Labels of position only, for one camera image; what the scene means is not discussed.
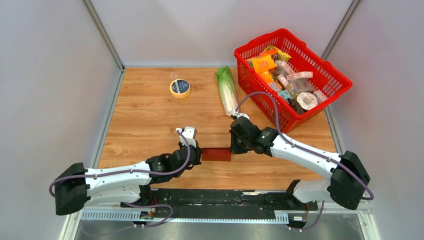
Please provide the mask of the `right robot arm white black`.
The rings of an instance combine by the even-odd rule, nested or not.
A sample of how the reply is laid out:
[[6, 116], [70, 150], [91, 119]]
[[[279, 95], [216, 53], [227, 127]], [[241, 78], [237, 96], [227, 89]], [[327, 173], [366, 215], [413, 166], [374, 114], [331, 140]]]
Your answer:
[[364, 194], [370, 193], [371, 178], [354, 152], [324, 151], [280, 134], [277, 129], [259, 129], [244, 116], [231, 123], [229, 132], [233, 155], [253, 151], [291, 161], [322, 176], [322, 180], [292, 181], [285, 203], [293, 210], [311, 201], [333, 201], [345, 209], [356, 210], [361, 200], [366, 200]]

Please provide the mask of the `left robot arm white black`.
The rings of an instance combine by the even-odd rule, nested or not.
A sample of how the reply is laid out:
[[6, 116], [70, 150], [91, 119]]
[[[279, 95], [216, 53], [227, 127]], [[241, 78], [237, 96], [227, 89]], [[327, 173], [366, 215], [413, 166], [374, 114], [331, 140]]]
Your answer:
[[152, 184], [178, 178], [185, 170], [201, 164], [203, 149], [178, 144], [173, 153], [163, 153], [132, 165], [114, 168], [86, 168], [82, 162], [69, 166], [55, 180], [50, 192], [58, 216], [73, 214], [83, 207], [118, 202], [148, 207], [153, 201]]

